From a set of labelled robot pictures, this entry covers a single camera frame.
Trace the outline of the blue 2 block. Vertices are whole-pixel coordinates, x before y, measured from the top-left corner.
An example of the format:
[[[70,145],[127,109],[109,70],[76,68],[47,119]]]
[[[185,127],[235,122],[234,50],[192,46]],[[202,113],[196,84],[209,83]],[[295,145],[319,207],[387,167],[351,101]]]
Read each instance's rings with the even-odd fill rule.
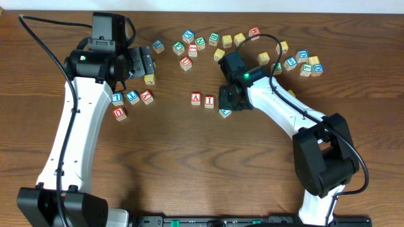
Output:
[[[227,118],[231,113],[232,113],[231,110],[226,110],[226,109],[220,109],[220,110],[219,110],[219,114],[220,114],[223,118]]]

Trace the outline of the red A block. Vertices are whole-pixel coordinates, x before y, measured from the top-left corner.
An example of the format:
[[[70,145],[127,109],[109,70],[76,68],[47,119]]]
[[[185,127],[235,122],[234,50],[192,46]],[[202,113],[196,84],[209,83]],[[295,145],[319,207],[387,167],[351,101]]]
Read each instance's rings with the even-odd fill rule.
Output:
[[[201,105],[201,93],[191,93],[191,104]]]

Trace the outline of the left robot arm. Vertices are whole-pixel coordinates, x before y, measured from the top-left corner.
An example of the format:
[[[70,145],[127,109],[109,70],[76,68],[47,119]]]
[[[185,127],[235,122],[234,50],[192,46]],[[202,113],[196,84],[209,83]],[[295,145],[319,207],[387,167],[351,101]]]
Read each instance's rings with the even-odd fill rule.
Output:
[[[129,211],[92,195],[92,164],[100,126],[117,82],[151,75],[149,46],[118,50],[94,40],[65,60],[64,108],[47,163],[34,188],[22,187],[17,206],[32,226],[135,226]]]

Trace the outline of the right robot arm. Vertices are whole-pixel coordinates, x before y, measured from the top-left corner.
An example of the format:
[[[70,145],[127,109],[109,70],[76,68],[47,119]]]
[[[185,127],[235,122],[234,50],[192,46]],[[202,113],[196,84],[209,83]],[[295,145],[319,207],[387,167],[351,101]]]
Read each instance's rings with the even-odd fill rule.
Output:
[[[346,120],[304,105],[263,67],[223,66],[221,70],[228,82],[220,88],[221,109],[257,108],[292,139],[295,172],[305,189],[299,219],[304,224],[331,224],[337,199],[363,164]]]

